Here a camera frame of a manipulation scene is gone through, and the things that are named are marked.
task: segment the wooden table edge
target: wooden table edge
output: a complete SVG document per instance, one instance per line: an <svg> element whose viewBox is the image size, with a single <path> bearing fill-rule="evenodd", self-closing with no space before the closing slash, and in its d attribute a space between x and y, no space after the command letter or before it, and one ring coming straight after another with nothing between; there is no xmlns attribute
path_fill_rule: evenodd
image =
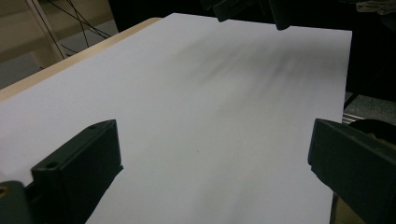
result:
<svg viewBox="0 0 396 224"><path fill-rule="evenodd" d="M0 102L5 101L6 99L22 92L25 91L31 87L33 87L35 84L52 77L53 75L63 71L67 67L78 63L84 59L87 59L91 57L92 55L102 51L103 49L107 49L108 47L120 42L122 39L133 35L144 28L150 26L151 24L155 23L156 21L159 21L161 18L151 18L146 21L142 21L138 23L137 25L117 34L114 35L88 49L84 49L82 52L77 53L73 55L72 57L69 57L61 62L58 62L42 71L39 71L29 77L26 77L10 86L7 86L0 90Z"/></svg>

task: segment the cable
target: cable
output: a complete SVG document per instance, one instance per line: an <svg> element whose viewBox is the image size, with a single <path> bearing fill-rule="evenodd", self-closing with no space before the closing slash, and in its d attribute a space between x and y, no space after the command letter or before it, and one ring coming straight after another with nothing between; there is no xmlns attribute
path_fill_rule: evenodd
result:
<svg viewBox="0 0 396 224"><path fill-rule="evenodd" d="M78 18L78 21L79 21L79 26L81 27L81 31L82 31L82 33L84 34L84 38L85 38L85 43L87 44L87 48L89 48L90 47L90 44L88 44L88 39L87 39L87 36L85 35L85 30L84 30L84 27L82 26L82 21L79 19L79 16L78 16L78 11L77 11L77 9L75 8L75 6L73 5L73 2L72 2L72 0L66 0L68 3L69 3L69 5L75 10L75 13L76 13L76 16L77 16L77 18Z"/></svg>
<svg viewBox="0 0 396 224"><path fill-rule="evenodd" d="M68 50L72 51L73 53L79 53L78 51L75 51L75 50L73 50L73 49L70 49L70 48L68 48L67 46L63 45L63 44L61 44L61 46L64 47L65 49L68 49Z"/></svg>
<svg viewBox="0 0 396 224"><path fill-rule="evenodd" d="M67 11L64 10L63 8L61 8L61 7L59 7L58 5L54 4L51 0L48 0L48 1L49 1L49 3L50 3L51 5L53 5L54 7L58 8L58 9L61 10L62 12L66 13L66 14L69 15L70 17L74 18L74 19L77 20L77 21L81 21L79 18L73 16L71 13L67 12ZM104 39L107 39L108 37L111 37L111 35L107 34L107 33L104 32L104 31L101 31L101 30L97 29L96 27L90 25L90 24L89 24L88 22L86 22L86 21L81 21L81 22L84 23L85 25L91 27L94 31L92 31L92 30L89 30L89 31L93 32L94 34L99 35L99 36L101 36L101 37L104 38Z"/></svg>
<svg viewBox="0 0 396 224"><path fill-rule="evenodd" d="M79 11L77 11L77 13L78 13L78 15L79 15L85 22L88 23L88 21L85 20L85 18L81 15L81 13L79 13ZM111 35L108 35L108 34L107 34L106 32L104 32L104 31L101 31L101 30L99 30L99 29L96 29L95 27L93 27L93 29L95 29L97 32L101 32L101 33L103 33L104 35L107 35L107 37L111 37Z"/></svg>
<svg viewBox="0 0 396 224"><path fill-rule="evenodd" d="M43 21L44 25L47 28L47 31L49 32L50 37L52 38L53 43L55 44L56 48L59 50L59 52L61 53L62 58L64 59L64 55L62 54L61 49L59 48L58 44L56 43L55 37L52 35L52 32L50 31L50 28L48 27L48 25L46 24L46 22L44 21L43 16L41 15L40 11L38 10L37 6L35 5L35 1L32 1L33 6L35 6L35 10L37 11L38 15L40 16L41 20Z"/></svg>
<svg viewBox="0 0 396 224"><path fill-rule="evenodd" d="M353 93L349 98L347 98L346 102L344 103L344 110L347 109L347 107L352 103L356 98L358 98L359 94L358 93Z"/></svg>

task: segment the screw hole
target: screw hole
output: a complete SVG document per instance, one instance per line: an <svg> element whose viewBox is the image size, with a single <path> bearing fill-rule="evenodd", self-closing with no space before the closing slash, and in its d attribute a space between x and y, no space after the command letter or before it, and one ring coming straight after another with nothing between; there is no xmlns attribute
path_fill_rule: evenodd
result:
<svg viewBox="0 0 396 224"><path fill-rule="evenodd" d="M8 187L0 186L0 198L3 198L4 196L6 196L7 192L8 192Z"/></svg>
<svg viewBox="0 0 396 224"><path fill-rule="evenodd" d="M53 169L53 168L55 168L56 166L58 165L58 162L51 162L51 163L49 163L49 164L47 164L47 168L49 168L49 169Z"/></svg>

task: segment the white sheet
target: white sheet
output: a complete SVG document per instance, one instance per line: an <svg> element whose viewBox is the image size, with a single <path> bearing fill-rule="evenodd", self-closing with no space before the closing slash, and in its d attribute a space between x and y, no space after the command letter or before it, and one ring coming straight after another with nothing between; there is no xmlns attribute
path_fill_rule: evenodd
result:
<svg viewBox="0 0 396 224"><path fill-rule="evenodd" d="M116 119L88 223L328 223L315 118L341 121L351 33L173 14L0 104L0 181Z"/></svg>

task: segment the table surface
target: table surface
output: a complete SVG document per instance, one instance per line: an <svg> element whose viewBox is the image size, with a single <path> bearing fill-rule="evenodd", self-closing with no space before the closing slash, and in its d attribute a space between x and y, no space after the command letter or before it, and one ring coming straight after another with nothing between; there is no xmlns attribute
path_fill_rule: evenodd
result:
<svg viewBox="0 0 396 224"><path fill-rule="evenodd" d="M350 38L173 14L4 90L0 181L116 119L124 170L88 223L328 223L306 158L314 120L342 119Z"/></svg>
<svg viewBox="0 0 396 224"><path fill-rule="evenodd" d="M94 46L91 46L88 49L85 49L75 55L73 55L72 57L69 57L59 63L56 63L55 65L43 69L42 71L33 74L32 76L29 76L13 85L10 85L6 88L3 88L2 90L0 90L0 102L8 99L9 97L18 94L19 92L25 91L26 89L34 86L35 84L39 83L40 81L45 80L48 77L51 77L61 71L63 71L64 69L66 69L67 67L81 62L84 59L87 59L89 57L91 57L92 55L102 51L103 49L106 49L118 42L120 42L122 39L135 34L136 32L144 29L145 27L151 25L152 23L156 22L160 20L160 18L151 18L148 19L146 21L143 21L139 24L137 24L134 27L131 27L128 30L125 30L124 32L114 35Z"/></svg>

